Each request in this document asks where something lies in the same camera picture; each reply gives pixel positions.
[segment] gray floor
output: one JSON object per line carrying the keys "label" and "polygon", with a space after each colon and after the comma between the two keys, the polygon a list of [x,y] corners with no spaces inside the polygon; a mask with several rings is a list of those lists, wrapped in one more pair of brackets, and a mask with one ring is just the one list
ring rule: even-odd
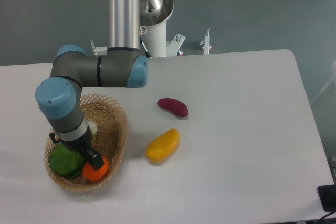
{"label": "gray floor", "polygon": [[[309,99],[336,60],[336,0],[174,0],[167,36],[187,37],[201,54],[211,29],[212,53],[289,49]],[[51,62],[64,44],[107,44],[107,0],[0,0],[0,65]],[[327,156],[336,156],[336,92],[312,108]]]}

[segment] silver metal column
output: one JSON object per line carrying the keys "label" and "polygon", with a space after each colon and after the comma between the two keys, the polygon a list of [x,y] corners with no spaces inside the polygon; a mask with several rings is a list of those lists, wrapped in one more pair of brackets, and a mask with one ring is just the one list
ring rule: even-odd
{"label": "silver metal column", "polygon": [[139,48],[139,0],[108,0],[108,48]]}

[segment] purple sweet potato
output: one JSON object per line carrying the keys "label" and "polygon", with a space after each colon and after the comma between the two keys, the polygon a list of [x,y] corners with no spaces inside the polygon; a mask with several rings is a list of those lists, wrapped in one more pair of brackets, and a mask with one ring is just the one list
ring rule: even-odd
{"label": "purple sweet potato", "polygon": [[179,100],[172,98],[161,98],[158,100],[157,104],[159,107],[168,110],[181,118],[188,116],[188,107]]}

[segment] orange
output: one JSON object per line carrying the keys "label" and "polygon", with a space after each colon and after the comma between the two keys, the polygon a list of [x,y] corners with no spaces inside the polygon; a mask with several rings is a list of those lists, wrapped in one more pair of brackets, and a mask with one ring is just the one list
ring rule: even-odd
{"label": "orange", "polygon": [[89,162],[86,162],[85,166],[83,167],[83,176],[91,182],[97,182],[101,180],[110,168],[107,159],[103,157],[103,160],[105,164],[99,170],[93,169],[93,166]]}

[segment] yellow mango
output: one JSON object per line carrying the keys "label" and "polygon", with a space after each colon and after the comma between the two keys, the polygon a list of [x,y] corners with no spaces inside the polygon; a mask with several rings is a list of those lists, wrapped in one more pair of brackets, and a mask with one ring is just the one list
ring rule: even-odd
{"label": "yellow mango", "polygon": [[169,157],[178,147],[180,134],[177,129],[170,129],[154,139],[147,147],[147,158],[152,162],[161,162]]}

